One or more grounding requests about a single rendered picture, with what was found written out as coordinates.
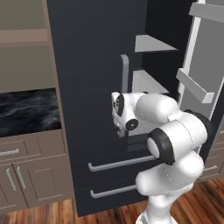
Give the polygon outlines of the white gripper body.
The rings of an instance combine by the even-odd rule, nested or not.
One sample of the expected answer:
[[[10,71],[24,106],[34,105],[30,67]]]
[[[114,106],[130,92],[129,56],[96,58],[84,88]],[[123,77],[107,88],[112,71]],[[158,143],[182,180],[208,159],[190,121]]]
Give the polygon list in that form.
[[[119,116],[117,113],[113,114],[114,124],[118,128],[118,136],[124,137],[126,132],[127,117],[125,115]]]

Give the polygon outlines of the beige wall cupboard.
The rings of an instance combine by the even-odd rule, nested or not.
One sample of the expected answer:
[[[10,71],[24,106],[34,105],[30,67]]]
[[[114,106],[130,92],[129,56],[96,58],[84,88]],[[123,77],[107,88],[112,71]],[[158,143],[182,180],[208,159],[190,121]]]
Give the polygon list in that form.
[[[52,88],[46,0],[0,0],[0,93]]]

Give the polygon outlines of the black fridge drawer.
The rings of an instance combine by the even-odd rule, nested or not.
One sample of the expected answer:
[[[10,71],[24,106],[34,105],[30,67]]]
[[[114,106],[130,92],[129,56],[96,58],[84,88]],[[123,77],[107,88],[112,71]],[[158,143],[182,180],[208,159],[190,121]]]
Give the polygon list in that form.
[[[73,161],[71,163],[71,168],[74,188],[79,190],[90,186],[96,186],[100,182],[113,183],[120,180],[128,180],[134,178],[140,171],[148,170],[160,164],[160,162],[156,159],[139,164],[122,166],[115,169],[92,172],[88,169],[88,163],[91,163],[93,166],[97,166],[147,156],[151,156],[147,150],[136,150],[109,156]]]
[[[94,199],[89,189],[80,190],[75,193],[77,214],[79,217],[126,206],[147,199],[147,196],[141,195],[137,190],[120,192],[99,199]]]

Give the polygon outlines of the beige cupboard door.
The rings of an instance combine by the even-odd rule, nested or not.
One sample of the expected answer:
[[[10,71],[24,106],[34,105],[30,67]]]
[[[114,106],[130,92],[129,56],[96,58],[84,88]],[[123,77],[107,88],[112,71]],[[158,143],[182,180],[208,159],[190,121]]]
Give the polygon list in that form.
[[[13,166],[17,177],[17,167],[20,166],[26,184],[26,189],[22,189],[28,207],[67,200],[74,196],[66,155],[18,162]]]
[[[17,187],[16,191],[12,189],[11,182],[6,174],[7,168],[10,168],[10,174]],[[27,208],[25,196],[12,164],[0,165],[0,214],[7,214],[25,208]]]

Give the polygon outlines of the beige drawer front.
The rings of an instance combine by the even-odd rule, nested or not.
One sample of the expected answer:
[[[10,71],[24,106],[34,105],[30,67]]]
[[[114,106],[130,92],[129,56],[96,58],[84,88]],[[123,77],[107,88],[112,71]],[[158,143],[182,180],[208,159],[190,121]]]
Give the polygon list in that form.
[[[0,157],[0,164],[35,156],[48,157],[65,153],[60,129],[0,138],[0,152],[19,149],[18,154]]]

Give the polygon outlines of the beige cupboard run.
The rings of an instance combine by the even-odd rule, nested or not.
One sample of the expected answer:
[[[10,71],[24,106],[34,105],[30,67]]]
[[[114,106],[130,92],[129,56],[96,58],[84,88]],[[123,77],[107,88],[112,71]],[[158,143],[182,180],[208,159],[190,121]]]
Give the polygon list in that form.
[[[205,169],[199,181],[217,178],[224,179],[224,123],[220,127],[218,136],[214,139],[213,147],[208,154]]]

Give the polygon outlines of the grey door rack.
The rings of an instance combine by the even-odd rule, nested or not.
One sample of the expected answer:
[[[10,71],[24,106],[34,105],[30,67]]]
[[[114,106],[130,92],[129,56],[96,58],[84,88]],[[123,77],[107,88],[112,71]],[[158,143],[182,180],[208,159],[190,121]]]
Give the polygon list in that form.
[[[224,24],[224,6],[221,5],[193,3],[189,14],[197,18],[204,18]]]
[[[183,84],[201,103],[211,103],[214,98],[214,92],[207,92],[201,85],[186,74],[184,68],[180,68],[177,73],[177,79]]]

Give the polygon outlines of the grey fridge shelf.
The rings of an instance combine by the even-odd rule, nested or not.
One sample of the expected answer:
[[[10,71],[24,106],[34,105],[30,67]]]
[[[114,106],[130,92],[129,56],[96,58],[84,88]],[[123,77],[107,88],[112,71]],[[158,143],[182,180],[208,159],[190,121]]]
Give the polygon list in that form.
[[[144,70],[138,70],[133,72],[132,92],[147,92],[150,94],[160,94],[167,93],[168,90],[165,89],[147,72],[145,72]]]
[[[176,51],[176,48],[149,35],[136,35],[136,44],[135,44],[136,53],[162,52],[162,51]]]

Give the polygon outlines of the open fridge door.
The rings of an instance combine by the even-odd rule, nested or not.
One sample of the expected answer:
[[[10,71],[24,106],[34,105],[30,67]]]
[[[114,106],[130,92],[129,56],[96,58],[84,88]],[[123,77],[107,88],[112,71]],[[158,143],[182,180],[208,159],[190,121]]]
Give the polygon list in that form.
[[[199,0],[199,4],[224,6],[224,0]],[[180,83],[180,107],[190,109],[209,118],[213,134],[207,143],[198,148],[206,158],[214,145],[224,116],[224,24],[208,19],[193,17],[191,36],[183,67],[187,75],[207,92],[214,92],[211,103],[201,103]]]

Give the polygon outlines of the black fridge door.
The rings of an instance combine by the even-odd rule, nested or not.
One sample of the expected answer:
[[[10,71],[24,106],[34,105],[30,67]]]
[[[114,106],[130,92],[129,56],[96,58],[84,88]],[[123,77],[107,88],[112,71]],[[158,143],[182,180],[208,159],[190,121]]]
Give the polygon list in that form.
[[[122,54],[137,67],[135,40],[147,0],[46,0],[71,161],[128,152],[112,118]]]

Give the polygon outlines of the black fridge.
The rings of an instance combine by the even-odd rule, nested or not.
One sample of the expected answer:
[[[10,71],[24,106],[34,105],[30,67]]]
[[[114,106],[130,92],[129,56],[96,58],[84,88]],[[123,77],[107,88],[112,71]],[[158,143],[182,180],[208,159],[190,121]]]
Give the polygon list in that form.
[[[120,132],[116,90],[162,92],[219,126],[224,0],[46,0],[79,215],[141,200],[136,175],[158,166],[153,124]]]

